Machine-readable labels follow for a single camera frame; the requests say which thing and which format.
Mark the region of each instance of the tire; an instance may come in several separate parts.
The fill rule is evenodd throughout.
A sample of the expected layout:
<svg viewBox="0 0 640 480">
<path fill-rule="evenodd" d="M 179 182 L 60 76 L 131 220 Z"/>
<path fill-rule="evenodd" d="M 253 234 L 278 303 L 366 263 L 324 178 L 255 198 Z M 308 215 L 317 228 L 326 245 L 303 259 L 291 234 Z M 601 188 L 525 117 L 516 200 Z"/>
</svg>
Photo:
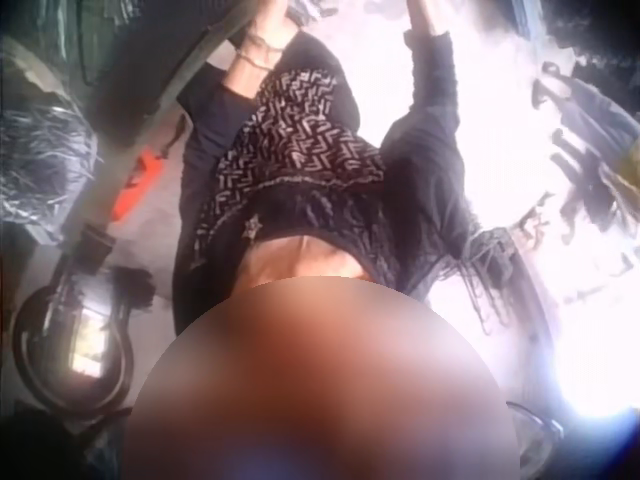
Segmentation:
<svg viewBox="0 0 640 480">
<path fill-rule="evenodd" d="M 246 23 L 242 15 L 230 15 L 242 3 L 247 2 L 146 0 L 140 16 L 119 33 L 109 55 L 111 65 L 91 94 L 86 114 L 94 129 L 116 144 L 132 145 L 205 37 L 222 30 L 231 34 Z"/>
<path fill-rule="evenodd" d="M 44 322 L 50 299 L 54 294 L 55 289 L 51 286 L 36 290 L 23 303 L 14 320 L 11 332 L 11 347 L 18 374 L 35 399 L 52 413 L 65 418 L 81 420 L 102 417 L 118 408 L 129 393 L 134 367 L 131 340 L 127 332 L 122 331 L 120 326 L 116 325 L 115 320 L 111 319 L 109 325 L 112 327 L 112 332 L 115 334 L 120 347 L 120 365 L 118 367 L 120 374 L 118 375 L 118 380 L 110 386 L 108 394 L 104 395 L 99 401 L 81 406 L 65 402 L 63 398 L 57 396 L 55 392 L 49 391 L 39 381 L 31 368 L 28 352 L 23 348 L 23 335 L 29 330 L 34 331 L 40 328 Z"/>
</svg>

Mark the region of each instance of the black sleeve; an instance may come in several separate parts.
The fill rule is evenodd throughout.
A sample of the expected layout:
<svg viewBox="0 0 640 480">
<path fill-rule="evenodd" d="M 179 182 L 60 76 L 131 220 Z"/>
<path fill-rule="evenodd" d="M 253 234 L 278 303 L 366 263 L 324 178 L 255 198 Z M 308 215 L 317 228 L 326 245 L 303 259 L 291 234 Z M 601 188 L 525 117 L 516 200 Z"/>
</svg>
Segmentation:
<svg viewBox="0 0 640 480">
<path fill-rule="evenodd" d="M 393 205 L 405 241 L 420 235 L 416 224 L 426 221 L 448 253 L 460 259 L 472 222 L 455 137 L 459 119 L 451 37 L 414 37 L 408 43 L 414 61 L 414 103 L 382 144 L 386 202 Z"/>
<path fill-rule="evenodd" d="M 210 194 L 211 176 L 220 157 L 231 148 L 242 125 L 256 111 L 254 102 L 223 85 L 212 88 L 213 95 L 192 118 L 193 131 L 184 150 L 180 194 L 183 230 L 194 226 L 200 205 Z"/>
</svg>

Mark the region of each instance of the black and white patterned fabric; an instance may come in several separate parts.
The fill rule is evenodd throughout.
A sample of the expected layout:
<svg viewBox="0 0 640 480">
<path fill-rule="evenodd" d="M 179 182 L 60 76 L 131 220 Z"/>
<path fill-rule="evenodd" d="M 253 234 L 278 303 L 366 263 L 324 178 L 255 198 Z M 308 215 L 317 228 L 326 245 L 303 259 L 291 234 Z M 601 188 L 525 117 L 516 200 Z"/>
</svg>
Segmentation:
<svg viewBox="0 0 640 480">
<path fill-rule="evenodd" d="M 258 111 L 213 176 L 212 195 L 196 230 L 195 264 L 207 260 L 218 231 L 265 190 L 304 185 L 316 197 L 326 195 L 326 204 L 342 208 L 344 202 L 334 204 L 329 197 L 382 184 L 378 149 L 328 118 L 337 83 L 321 70 L 290 71 L 267 81 L 257 98 Z M 245 236 L 254 241 L 264 219 L 256 213 L 250 222 Z"/>
</svg>

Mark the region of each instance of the neck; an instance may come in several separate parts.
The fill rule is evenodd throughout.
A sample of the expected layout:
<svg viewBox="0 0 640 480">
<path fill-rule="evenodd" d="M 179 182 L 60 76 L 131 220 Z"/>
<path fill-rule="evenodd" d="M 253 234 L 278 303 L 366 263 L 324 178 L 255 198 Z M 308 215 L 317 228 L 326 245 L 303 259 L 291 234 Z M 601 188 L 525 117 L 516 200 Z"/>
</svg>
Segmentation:
<svg viewBox="0 0 640 480">
<path fill-rule="evenodd" d="M 297 236 L 259 243 L 247 252 L 232 295 L 295 277 L 345 277 L 371 281 L 362 265 L 323 240 Z"/>
</svg>

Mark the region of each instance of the shiny plastic sheet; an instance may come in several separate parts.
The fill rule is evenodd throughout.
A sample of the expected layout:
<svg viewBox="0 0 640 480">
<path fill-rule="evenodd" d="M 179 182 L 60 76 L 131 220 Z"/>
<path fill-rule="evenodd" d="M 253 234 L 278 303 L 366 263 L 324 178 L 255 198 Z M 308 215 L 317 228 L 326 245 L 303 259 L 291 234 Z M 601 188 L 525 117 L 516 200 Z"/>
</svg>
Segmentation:
<svg viewBox="0 0 640 480">
<path fill-rule="evenodd" d="M 73 202 L 92 178 L 97 138 L 77 106 L 56 93 L 32 88 L 36 94 L 16 100 L 13 87 L 22 82 L 28 83 L 7 79 L 11 88 L 4 92 L 2 221 L 40 227 L 56 243 Z"/>
</svg>

